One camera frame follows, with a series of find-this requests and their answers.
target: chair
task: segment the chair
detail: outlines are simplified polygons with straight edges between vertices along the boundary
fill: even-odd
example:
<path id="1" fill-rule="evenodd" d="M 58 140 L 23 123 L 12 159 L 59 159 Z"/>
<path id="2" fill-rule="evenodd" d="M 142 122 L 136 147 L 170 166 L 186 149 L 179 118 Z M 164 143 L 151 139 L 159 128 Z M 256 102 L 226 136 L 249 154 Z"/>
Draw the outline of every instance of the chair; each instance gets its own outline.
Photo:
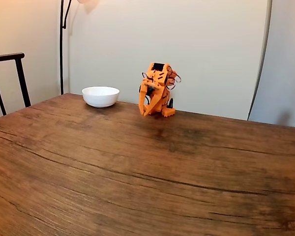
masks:
<path id="1" fill-rule="evenodd" d="M 24 100 L 25 107 L 30 106 L 30 97 L 29 97 L 29 92 L 26 87 L 26 82 L 25 82 L 25 77 L 24 77 L 24 71 L 22 67 L 22 58 L 24 58 L 25 55 L 24 53 L 15 53 L 15 54 L 8 54 L 8 55 L 0 55 L 0 61 L 6 61 L 6 60 L 15 60 L 16 63 L 16 69 L 18 72 L 19 76 L 19 81 L 20 81 L 20 86 L 21 86 L 21 91 L 22 91 L 22 96 Z M 5 116 L 6 111 L 4 108 L 4 104 L 0 95 L 0 108 L 2 111 L 2 114 Z"/>

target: tabletop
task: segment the tabletop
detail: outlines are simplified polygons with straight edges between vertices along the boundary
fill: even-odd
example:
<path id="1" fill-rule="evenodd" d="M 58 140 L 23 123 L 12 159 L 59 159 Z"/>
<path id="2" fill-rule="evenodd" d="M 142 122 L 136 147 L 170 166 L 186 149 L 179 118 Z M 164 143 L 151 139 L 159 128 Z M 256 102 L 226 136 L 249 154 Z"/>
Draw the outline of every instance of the tabletop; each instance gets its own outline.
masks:
<path id="1" fill-rule="evenodd" d="M 65 94 L 0 118 L 0 236 L 295 236 L 295 128 Z"/>

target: white wall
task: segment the white wall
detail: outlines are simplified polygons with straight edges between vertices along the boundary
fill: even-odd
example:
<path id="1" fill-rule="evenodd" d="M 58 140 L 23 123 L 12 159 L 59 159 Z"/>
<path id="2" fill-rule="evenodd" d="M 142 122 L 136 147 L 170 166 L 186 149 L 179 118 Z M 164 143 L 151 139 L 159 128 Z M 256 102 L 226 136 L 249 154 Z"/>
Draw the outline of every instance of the white wall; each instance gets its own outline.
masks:
<path id="1" fill-rule="evenodd" d="M 0 54 L 25 53 L 22 62 L 32 104 L 59 94 L 59 2 L 0 0 Z M 8 113 L 24 107 L 14 61 L 0 62 L 0 92 Z"/>
<path id="2" fill-rule="evenodd" d="M 274 0 L 250 120 L 295 126 L 295 0 Z"/>
<path id="3" fill-rule="evenodd" d="M 247 119 L 255 89 L 266 0 L 75 1 L 70 88 L 114 86 L 138 102 L 141 72 L 167 62 L 182 77 L 179 110 Z"/>

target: orange toy robot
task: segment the orange toy robot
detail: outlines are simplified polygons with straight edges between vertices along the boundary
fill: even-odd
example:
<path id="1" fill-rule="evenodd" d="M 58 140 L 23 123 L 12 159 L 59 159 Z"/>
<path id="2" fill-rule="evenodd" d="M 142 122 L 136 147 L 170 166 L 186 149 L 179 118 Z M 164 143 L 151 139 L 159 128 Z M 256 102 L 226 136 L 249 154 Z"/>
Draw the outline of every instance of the orange toy robot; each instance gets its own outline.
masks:
<path id="1" fill-rule="evenodd" d="M 181 81 L 180 76 L 172 70 L 169 64 L 160 63 L 152 63 L 147 73 L 142 73 L 142 75 L 143 81 L 139 89 L 140 113 L 143 116 L 155 112 L 161 112 L 165 117 L 174 115 L 176 110 L 173 108 L 173 99 L 169 100 L 170 90 L 175 87 L 175 82 Z"/>

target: wire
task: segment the wire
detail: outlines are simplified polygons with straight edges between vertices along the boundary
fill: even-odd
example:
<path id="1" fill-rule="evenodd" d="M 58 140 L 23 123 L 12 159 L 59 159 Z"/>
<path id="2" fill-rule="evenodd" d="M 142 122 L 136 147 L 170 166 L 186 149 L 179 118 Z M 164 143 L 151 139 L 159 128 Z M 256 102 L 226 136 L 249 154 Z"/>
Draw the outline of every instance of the wire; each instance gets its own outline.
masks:
<path id="1" fill-rule="evenodd" d="M 148 99 L 148 97 L 146 96 L 146 100 L 147 100 L 147 104 L 149 105 L 149 99 Z"/>
<path id="2" fill-rule="evenodd" d="M 150 77 L 148 77 L 148 75 L 147 75 L 145 72 L 142 72 L 142 76 L 143 76 L 143 78 L 144 78 L 144 79 L 149 79 L 149 80 L 152 80 L 152 81 L 154 81 L 154 79 L 153 79 L 153 78 L 150 78 Z"/>
<path id="3" fill-rule="evenodd" d="M 177 82 L 177 83 L 180 83 L 181 82 L 181 77 L 178 75 L 178 74 L 176 74 L 177 75 L 177 77 L 180 79 L 179 81 L 177 80 L 177 79 L 175 79 L 175 81 Z"/>
<path id="4" fill-rule="evenodd" d="M 170 88 L 170 87 L 166 86 L 166 88 L 169 90 L 173 90 L 176 87 L 176 85 L 174 85 L 174 84 L 170 84 L 170 86 L 173 86 L 173 87 Z"/>

